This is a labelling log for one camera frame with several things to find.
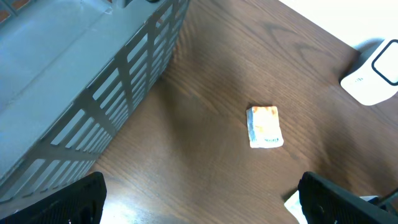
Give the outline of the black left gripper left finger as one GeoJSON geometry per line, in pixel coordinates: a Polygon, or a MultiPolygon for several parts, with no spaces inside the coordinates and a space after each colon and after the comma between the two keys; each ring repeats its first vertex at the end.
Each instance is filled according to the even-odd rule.
{"type": "Polygon", "coordinates": [[[93,172],[1,219],[1,224],[100,224],[106,194],[103,174],[93,172]]]}

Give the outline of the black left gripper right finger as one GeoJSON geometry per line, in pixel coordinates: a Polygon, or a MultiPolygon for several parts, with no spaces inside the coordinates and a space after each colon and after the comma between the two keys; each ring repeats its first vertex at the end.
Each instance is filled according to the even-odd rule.
{"type": "Polygon", "coordinates": [[[397,224],[397,210],[391,205],[397,190],[384,198],[367,201],[308,171],[298,183],[298,193],[308,224],[397,224]]]}

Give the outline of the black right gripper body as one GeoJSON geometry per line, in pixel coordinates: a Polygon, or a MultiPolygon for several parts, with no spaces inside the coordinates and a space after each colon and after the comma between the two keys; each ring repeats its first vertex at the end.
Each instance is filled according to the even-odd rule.
{"type": "Polygon", "coordinates": [[[397,215],[397,210],[392,206],[392,202],[396,198],[397,198],[397,189],[394,189],[391,193],[387,194],[382,198],[379,198],[376,203],[376,206],[392,215],[397,215]]]}

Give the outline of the teal snack pack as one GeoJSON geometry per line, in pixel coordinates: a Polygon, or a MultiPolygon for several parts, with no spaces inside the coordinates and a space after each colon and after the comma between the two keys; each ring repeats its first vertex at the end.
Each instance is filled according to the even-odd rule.
{"type": "Polygon", "coordinates": [[[284,204],[299,223],[385,223],[389,214],[345,190],[296,191],[284,204]]]}

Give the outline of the small orange packet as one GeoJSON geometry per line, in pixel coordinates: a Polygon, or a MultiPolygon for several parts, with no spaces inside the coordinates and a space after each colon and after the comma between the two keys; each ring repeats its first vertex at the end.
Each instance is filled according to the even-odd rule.
{"type": "Polygon", "coordinates": [[[246,110],[251,148],[277,148],[284,143],[276,106],[253,106],[246,110]]]}

